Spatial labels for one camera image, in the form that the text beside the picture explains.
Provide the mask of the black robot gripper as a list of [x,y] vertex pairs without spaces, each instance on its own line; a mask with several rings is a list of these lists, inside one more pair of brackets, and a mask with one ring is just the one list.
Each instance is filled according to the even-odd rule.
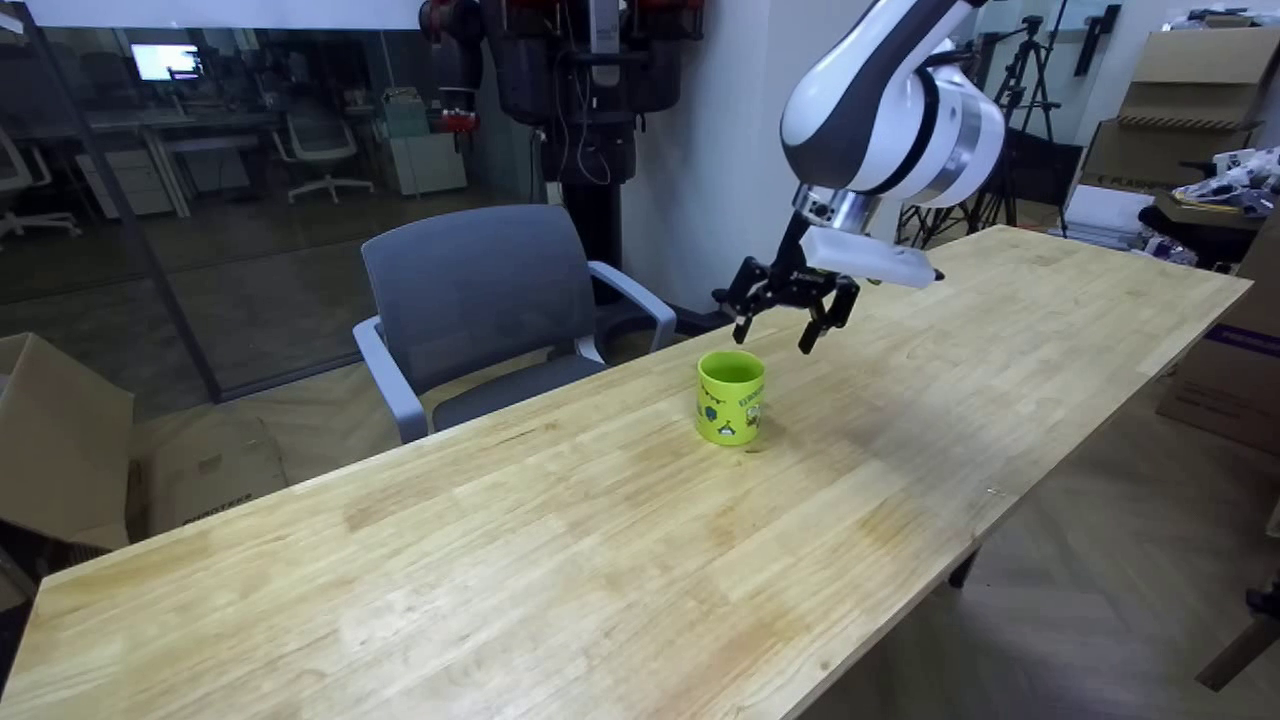
[[754,321],[769,303],[809,308],[809,326],[798,341],[799,354],[814,354],[816,341],[831,330],[844,330],[862,284],[848,275],[821,273],[804,259],[804,231],[814,222],[798,214],[778,246],[771,266],[762,266],[747,256],[738,275],[714,291],[718,308],[733,321],[733,335],[743,341],[754,334]]

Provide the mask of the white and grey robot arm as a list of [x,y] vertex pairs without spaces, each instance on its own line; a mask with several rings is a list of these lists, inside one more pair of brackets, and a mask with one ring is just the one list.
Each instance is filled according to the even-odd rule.
[[780,147],[798,175],[794,217],[771,259],[747,256],[714,291],[743,345],[769,308],[804,308],[799,347],[844,330],[862,284],[929,288],[945,273],[869,222],[891,205],[957,208],[1005,154],[1005,111],[976,87],[954,33],[988,0],[871,0],[794,86]]

